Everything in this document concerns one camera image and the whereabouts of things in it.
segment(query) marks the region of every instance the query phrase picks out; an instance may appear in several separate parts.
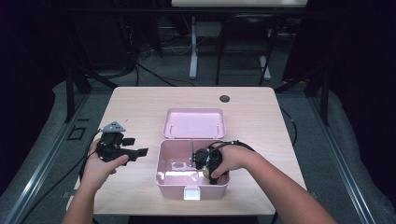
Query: pink box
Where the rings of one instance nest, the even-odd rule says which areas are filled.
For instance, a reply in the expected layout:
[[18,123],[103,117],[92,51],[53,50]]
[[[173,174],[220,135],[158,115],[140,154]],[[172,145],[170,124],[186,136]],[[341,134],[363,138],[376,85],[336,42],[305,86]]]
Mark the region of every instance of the pink box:
[[171,108],[166,115],[160,145],[156,182],[166,198],[218,199],[224,196],[229,175],[210,185],[191,162],[191,153],[225,135],[223,112],[217,108]]

